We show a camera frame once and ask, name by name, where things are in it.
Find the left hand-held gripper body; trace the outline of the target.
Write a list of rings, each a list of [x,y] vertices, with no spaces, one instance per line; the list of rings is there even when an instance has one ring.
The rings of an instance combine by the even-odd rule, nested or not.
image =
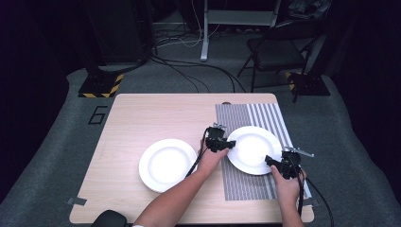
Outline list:
[[[224,137],[224,129],[225,126],[217,123],[206,129],[205,145],[213,152],[226,149],[225,141],[228,140]]]

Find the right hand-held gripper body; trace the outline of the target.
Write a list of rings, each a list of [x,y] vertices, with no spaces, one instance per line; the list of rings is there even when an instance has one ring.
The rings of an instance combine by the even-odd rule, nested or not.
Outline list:
[[[285,147],[285,149],[282,151],[282,160],[279,163],[278,169],[286,180],[297,178],[301,173],[302,155],[309,158],[315,157],[313,153],[308,153],[300,148]]]

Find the white plate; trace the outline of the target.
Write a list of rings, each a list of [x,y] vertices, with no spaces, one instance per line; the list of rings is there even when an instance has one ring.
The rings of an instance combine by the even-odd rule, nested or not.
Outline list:
[[[234,130],[228,141],[235,141],[229,151],[228,159],[240,171],[251,175],[270,173],[265,158],[270,156],[275,161],[281,160],[282,145],[270,131],[256,126],[246,126]]]
[[[197,157],[197,152],[182,140],[160,140],[142,154],[140,178],[150,190],[163,193],[185,178]]]

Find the person's left hand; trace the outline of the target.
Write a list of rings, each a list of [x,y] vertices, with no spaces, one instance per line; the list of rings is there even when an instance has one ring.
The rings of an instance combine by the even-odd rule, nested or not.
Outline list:
[[[200,142],[199,163],[196,173],[208,178],[217,168],[220,161],[228,154],[229,149],[218,150],[213,152],[209,149],[204,141]]]

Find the person's right hand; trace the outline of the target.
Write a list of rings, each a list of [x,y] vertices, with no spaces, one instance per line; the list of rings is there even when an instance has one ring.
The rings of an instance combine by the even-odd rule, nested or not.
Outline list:
[[[271,173],[275,181],[279,206],[284,211],[297,210],[296,202],[301,195],[300,189],[304,185],[306,173],[301,170],[298,178],[286,180],[276,166],[271,166]]]

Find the grey white striped placemat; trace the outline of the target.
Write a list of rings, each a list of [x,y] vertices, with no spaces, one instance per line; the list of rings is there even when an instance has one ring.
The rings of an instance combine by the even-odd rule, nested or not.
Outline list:
[[[282,151],[292,147],[280,107],[276,103],[218,104],[217,122],[225,126],[225,137],[236,129],[256,126],[270,131],[280,141]],[[227,201],[274,200],[275,183],[271,173],[251,175],[234,167],[227,158],[222,161],[224,195]]]

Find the black yellow striped stand base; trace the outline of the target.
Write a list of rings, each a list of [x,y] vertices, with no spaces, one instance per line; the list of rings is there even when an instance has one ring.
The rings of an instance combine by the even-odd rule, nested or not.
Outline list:
[[[123,79],[124,75],[106,75],[102,79],[84,80],[83,84],[78,90],[79,97],[113,97]]]
[[[286,72],[290,91],[298,96],[330,96],[321,77],[313,78],[308,74]]]

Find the white metal stand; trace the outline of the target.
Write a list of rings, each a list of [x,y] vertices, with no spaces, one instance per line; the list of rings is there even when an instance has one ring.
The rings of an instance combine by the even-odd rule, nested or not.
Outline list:
[[[209,26],[274,26],[282,0],[275,0],[274,9],[267,11],[209,9],[209,0],[203,1],[203,42],[200,60],[208,60]]]

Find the black folding chair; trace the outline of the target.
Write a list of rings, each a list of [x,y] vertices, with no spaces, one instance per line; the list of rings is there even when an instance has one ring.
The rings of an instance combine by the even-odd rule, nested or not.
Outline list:
[[[287,20],[270,27],[262,37],[247,41],[250,56],[238,72],[238,76],[253,62],[251,92],[257,88],[256,73],[279,73],[283,70],[301,69],[305,74],[307,62],[315,43],[322,35],[319,19]]]

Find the black rounded seat part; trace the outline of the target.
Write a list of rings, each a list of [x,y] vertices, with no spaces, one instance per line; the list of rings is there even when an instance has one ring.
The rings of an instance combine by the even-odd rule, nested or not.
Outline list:
[[[113,210],[102,212],[91,227],[127,227],[128,221],[125,216]]]

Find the large black cabinet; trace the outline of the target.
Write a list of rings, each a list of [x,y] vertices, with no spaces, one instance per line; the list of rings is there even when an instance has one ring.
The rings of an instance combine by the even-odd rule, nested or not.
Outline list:
[[[82,0],[108,64],[146,61],[154,44],[149,0]]]

